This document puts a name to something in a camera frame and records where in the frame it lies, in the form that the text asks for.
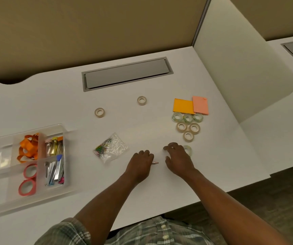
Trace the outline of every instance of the tape roll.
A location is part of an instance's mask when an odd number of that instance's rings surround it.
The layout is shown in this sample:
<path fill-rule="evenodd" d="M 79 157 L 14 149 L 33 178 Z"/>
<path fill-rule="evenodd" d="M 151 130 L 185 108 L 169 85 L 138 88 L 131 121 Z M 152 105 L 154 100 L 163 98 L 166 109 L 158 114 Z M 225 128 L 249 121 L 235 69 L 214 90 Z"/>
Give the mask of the tape roll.
<path fill-rule="evenodd" d="M 190 124 L 193 121 L 193 116 L 189 113 L 185 113 L 183 119 L 186 123 Z"/>
<path fill-rule="evenodd" d="M 34 179 L 37 176 L 37 164 L 32 163 L 26 166 L 23 175 L 26 179 Z"/>
<path fill-rule="evenodd" d="M 99 107 L 94 111 L 94 114 L 98 117 L 98 118 L 102 118 L 105 115 L 105 111 L 103 108 Z"/>
<path fill-rule="evenodd" d="M 140 96 L 139 98 L 137 98 L 137 103 L 140 106 L 144 106 L 146 104 L 146 98 L 144 96 Z"/>
<path fill-rule="evenodd" d="M 183 121 L 183 115 L 181 113 L 177 113 L 177 112 L 173 113 L 172 119 L 175 122 L 181 122 L 181 121 Z"/>
<path fill-rule="evenodd" d="M 179 131 L 179 132 L 185 132 L 186 130 L 187 130 L 187 124 L 186 123 L 184 123 L 184 122 L 179 122 L 179 123 L 177 123 L 177 125 L 176 125 L 176 129 L 177 129 L 177 131 Z"/>
<path fill-rule="evenodd" d="M 197 123 L 200 123 L 200 122 L 203 121 L 203 114 L 200 114 L 200 113 L 193 114 L 193 119 L 194 119 Z"/>
<path fill-rule="evenodd" d="M 192 148 L 188 145 L 183 145 L 183 148 L 185 149 L 187 155 L 192 156 Z"/>
<path fill-rule="evenodd" d="M 201 131 L 201 128 L 197 123 L 191 123 L 189 125 L 189 131 L 196 135 Z"/>
<path fill-rule="evenodd" d="M 191 142 L 194 140 L 194 134 L 190 131 L 186 131 L 184 134 L 183 134 L 183 139 L 186 141 L 186 142 Z"/>
<path fill-rule="evenodd" d="M 37 183 L 32 179 L 27 179 L 19 186 L 19 195 L 29 196 L 35 194 L 37 190 Z"/>

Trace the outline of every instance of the plaid shirt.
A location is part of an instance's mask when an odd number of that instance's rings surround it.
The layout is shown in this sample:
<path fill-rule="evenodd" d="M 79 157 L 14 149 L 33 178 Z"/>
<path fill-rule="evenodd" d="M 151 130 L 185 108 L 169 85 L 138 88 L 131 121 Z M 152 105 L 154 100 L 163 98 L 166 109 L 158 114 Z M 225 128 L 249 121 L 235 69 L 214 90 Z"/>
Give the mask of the plaid shirt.
<path fill-rule="evenodd" d="M 51 227 L 35 245 L 90 245 L 90 233 L 75 218 Z M 106 245 L 214 245 L 199 227 L 156 217 L 120 230 Z"/>

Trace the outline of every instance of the forearm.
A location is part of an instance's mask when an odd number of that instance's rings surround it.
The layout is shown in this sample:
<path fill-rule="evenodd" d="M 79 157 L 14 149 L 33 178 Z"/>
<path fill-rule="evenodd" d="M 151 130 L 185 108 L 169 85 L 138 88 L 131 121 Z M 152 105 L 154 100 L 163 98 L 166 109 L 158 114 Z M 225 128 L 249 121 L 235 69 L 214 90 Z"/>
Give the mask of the forearm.
<path fill-rule="evenodd" d="M 76 214 L 75 218 L 90 232 L 92 244 L 104 244 L 121 207 L 135 186 L 132 178 L 123 174 Z"/>
<path fill-rule="evenodd" d="M 278 231 L 208 181 L 197 170 L 184 180 L 200 198 L 228 244 L 289 244 Z"/>

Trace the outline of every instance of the hand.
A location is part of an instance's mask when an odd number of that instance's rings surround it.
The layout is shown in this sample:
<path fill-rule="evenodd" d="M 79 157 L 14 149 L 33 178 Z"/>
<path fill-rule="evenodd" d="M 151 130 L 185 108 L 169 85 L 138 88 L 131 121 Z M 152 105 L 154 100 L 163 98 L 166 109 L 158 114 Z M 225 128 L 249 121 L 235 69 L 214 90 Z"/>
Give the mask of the hand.
<path fill-rule="evenodd" d="M 153 158 L 154 155 L 148 150 L 135 153 L 127 165 L 125 174 L 132 177 L 136 185 L 139 184 L 149 176 Z"/>
<path fill-rule="evenodd" d="M 170 143 L 163 149 L 168 151 L 171 156 L 171 158 L 166 156 L 166 164 L 168 169 L 174 174 L 186 179 L 192 173 L 198 172 L 198 170 L 194 168 L 193 162 L 183 146 L 178 145 L 177 143 Z"/>

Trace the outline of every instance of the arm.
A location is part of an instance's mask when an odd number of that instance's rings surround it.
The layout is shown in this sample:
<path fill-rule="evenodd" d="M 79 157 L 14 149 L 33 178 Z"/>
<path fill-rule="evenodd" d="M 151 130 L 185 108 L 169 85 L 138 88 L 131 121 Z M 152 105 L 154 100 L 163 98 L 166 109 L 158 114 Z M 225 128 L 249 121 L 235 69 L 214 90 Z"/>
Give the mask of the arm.
<path fill-rule="evenodd" d="M 153 158 L 148 150 L 135 153 L 125 173 L 76 214 L 75 218 L 89 231 L 92 244 L 104 244 L 129 194 L 148 177 Z"/>
<path fill-rule="evenodd" d="M 207 180 L 194 168 L 181 145 L 170 143 L 164 150 L 171 156 L 166 157 L 167 167 L 194 190 L 228 244 L 290 244 L 268 223 Z"/>

